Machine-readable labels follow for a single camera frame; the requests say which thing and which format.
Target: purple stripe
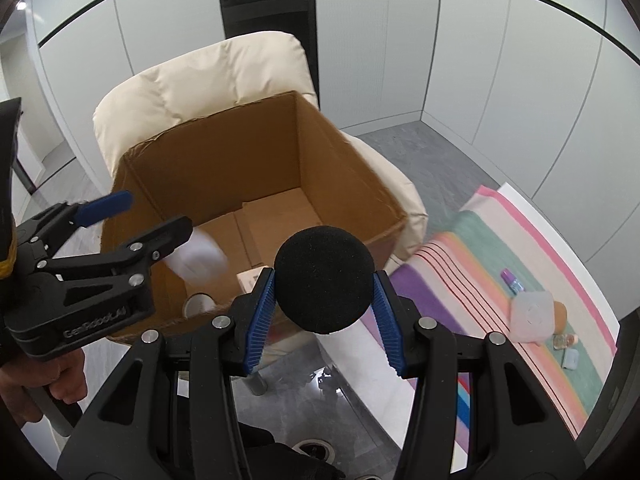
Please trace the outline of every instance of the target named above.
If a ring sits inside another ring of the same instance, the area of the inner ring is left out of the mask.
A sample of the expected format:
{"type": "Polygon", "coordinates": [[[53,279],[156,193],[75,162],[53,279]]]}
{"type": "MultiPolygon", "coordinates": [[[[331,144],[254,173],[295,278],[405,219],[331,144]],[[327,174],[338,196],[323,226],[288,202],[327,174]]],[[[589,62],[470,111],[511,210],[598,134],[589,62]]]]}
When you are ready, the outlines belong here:
{"type": "Polygon", "coordinates": [[[433,317],[456,334],[465,334],[460,324],[412,266],[404,264],[396,269],[389,279],[398,296],[413,300],[422,316],[433,317]]]}
{"type": "Polygon", "coordinates": [[[469,454],[469,428],[459,417],[456,417],[456,442],[465,453],[469,454]]]}

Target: black handle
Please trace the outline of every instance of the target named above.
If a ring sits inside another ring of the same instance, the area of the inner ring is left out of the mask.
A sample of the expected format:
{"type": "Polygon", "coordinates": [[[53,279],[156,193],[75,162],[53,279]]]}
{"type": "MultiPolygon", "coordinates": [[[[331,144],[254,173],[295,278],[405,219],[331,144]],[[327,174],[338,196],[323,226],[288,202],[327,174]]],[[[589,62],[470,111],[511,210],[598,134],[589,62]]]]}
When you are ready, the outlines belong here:
{"type": "Polygon", "coordinates": [[[61,436],[69,436],[82,416],[82,408],[77,402],[67,404],[57,400],[49,391],[48,386],[27,388],[31,399],[40,411],[49,419],[51,427],[61,436]]]}

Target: gray floor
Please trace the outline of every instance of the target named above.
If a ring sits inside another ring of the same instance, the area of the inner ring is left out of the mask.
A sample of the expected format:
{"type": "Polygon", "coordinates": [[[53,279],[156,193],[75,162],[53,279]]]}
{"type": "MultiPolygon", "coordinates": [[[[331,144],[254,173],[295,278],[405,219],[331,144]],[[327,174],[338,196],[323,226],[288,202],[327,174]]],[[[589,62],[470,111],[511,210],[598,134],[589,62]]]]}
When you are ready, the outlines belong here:
{"type": "Polygon", "coordinates": [[[447,139],[421,121],[360,136],[414,184],[429,215],[427,239],[447,229],[479,186],[498,183],[447,139]]]}
{"type": "MultiPolygon", "coordinates": [[[[428,235],[446,229],[478,186],[497,189],[497,184],[466,155],[421,122],[386,128],[360,138],[414,182],[430,216],[428,235]]],[[[65,157],[68,158],[68,152],[61,149],[50,159],[52,164],[62,161],[66,166],[33,195],[25,218],[58,202],[92,200],[98,196],[98,190],[78,161],[65,162],[65,157]]],[[[95,253],[99,250],[99,236],[100,225],[81,229],[58,256],[95,253]]],[[[89,361],[93,363],[96,359],[88,356],[89,361]]],[[[290,446],[307,438],[331,442],[336,449],[335,465],[347,473],[348,479],[377,474],[390,480],[399,457],[398,447],[340,377],[324,370],[324,366],[317,346],[312,345],[263,371],[270,385],[264,396],[252,396],[241,381],[235,381],[239,420],[270,430],[279,442],[290,446]],[[318,378],[322,378],[324,386],[333,383],[332,391],[321,391],[318,378]]]]}
{"type": "Polygon", "coordinates": [[[334,465],[348,479],[366,474],[383,480],[393,478],[400,456],[398,446],[349,393],[341,378],[325,367],[316,343],[260,373],[269,387],[260,397],[253,396],[242,381],[233,382],[240,422],[271,431],[277,442],[288,446],[308,438],[331,443],[334,465]]]}

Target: cardboard box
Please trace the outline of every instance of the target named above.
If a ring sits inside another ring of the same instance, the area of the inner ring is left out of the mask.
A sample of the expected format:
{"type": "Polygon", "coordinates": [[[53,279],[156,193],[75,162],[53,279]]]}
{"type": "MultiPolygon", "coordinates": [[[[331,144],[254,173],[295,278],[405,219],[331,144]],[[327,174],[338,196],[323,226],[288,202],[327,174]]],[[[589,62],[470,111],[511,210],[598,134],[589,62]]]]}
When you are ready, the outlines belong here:
{"type": "Polygon", "coordinates": [[[406,223],[396,199],[340,131],[296,92],[188,121],[141,142],[120,159],[113,190],[121,189],[133,193],[134,205],[104,223],[103,251],[187,215],[229,259],[225,276],[198,288],[156,264],[156,313],[117,333],[121,342],[149,328],[172,334],[201,325],[211,315],[182,317],[191,294],[204,292],[228,307],[242,294],[236,275],[272,266],[280,245],[304,228],[328,224],[351,232],[381,269],[406,223]]]}

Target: colorful striped mat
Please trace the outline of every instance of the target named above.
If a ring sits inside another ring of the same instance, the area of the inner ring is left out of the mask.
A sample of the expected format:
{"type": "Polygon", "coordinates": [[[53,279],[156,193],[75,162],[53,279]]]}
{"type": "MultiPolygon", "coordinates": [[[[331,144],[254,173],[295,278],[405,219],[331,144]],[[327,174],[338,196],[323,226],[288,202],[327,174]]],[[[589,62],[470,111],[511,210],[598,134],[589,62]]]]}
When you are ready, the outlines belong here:
{"type": "MultiPolygon", "coordinates": [[[[576,333],[577,370],[560,363],[564,351],[544,345],[516,344],[568,429],[575,437],[584,427],[616,351],[614,338],[593,301],[567,264],[539,231],[505,197],[481,187],[456,215],[449,231],[436,234],[390,277],[400,296],[414,300],[452,332],[484,337],[509,333],[513,297],[500,278],[510,269],[526,290],[548,290],[567,307],[567,333],[576,333]]],[[[382,344],[372,311],[363,323],[382,344]]],[[[458,380],[456,441],[468,451],[469,384],[458,380]]]]}

